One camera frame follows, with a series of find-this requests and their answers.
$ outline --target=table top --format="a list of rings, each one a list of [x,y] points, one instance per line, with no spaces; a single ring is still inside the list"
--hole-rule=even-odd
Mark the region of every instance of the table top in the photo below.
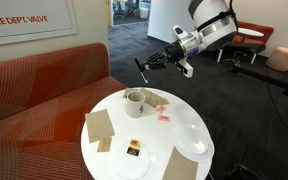
[[[137,139],[145,142],[148,148],[152,166],[143,179],[163,178],[169,158],[174,147],[172,132],[181,124],[194,124],[210,138],[208,129],[198,113],[182,99],[165,91],[145,88],[163,98],[170,104],[163,115],[170,116],[170,122],[158,121],[156,109],[145,104],[144,113],[140,118],[131,118],[124,111],[124,90],[113,93],[100,101],[91,112],[107,109],[115,135],[112,136],[111,151],[97,152],[99,142],[89,143],[86,123],[81,134],[81,148],[85,164],[95,179],[113,179],[110,175],[111,152],[116,150],[121,143],[129,139]],[[212,164],[212,158],[206,162],[199,162],[196,179],[205,179]]]
[[[246,28],[238,28],[238,33],[244,34],[247,36],[254,36],[254,37],[263,37],[264,34],[255,30],[246,29]]]

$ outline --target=gray carpet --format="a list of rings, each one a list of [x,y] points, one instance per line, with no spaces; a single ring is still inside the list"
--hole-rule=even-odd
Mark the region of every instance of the gray carpet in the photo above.
[[[218,52],[202,52],[192,57],[194,76],[187,79],[172,64],[147,71],[145,84],[134,62],[144,61],[153,52],[163,52],[165,44],[147,38],[148,23],[109,28],[112,75],[129,87],[152,87],[170,92],[190,104],[207,125],[215,144],[211,173],[222,179],[237,165],[270,179],[288,180],[288,130],[279,120],[268,94],[267,83],[230,72],[232,64],[217,63]],[[265,74],[266,57],[250,59],[242,67]],[[288,71],[268,70],[270,76],[288,81]],[[288,125],[288,97],[270,86],[277,109]]]

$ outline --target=white plate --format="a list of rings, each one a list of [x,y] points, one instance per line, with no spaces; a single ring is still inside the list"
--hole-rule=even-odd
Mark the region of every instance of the white plate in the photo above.
[[[174,128],[174,145],[187,159],[206,162],[214,155],[214,144],[196,125],[182,125]]]
[[[126,153],[129,140],[112,150],[109,158],[109,173],[113,180],[150,180],[156,172],[156,156],[152,148],[143,143],[139,157]]]

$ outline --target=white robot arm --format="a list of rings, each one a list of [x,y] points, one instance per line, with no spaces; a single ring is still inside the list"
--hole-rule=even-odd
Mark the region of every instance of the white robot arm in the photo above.
[[[186,77],[192,77],[193,68],[186,62],[188,56],[204,50],[215,50],[231,42],[237,33],[232,0],[230,8],[224,0],[192,0],[188,10],[197,27],[195,31],[187,33],[179,26],[174,26],[177,38],[165,47],[165,53],[153,54],[142,65],[135,58],[145,82],[148,81],[143,71],[164,68],[166,62],[175,63]]]

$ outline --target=white mug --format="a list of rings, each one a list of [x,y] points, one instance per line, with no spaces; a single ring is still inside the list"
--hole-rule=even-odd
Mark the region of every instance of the white mug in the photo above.
[[[133,118],[141,117],[144,112],[145,95],[139,91],[132,91],[126,97],[126,114]]]

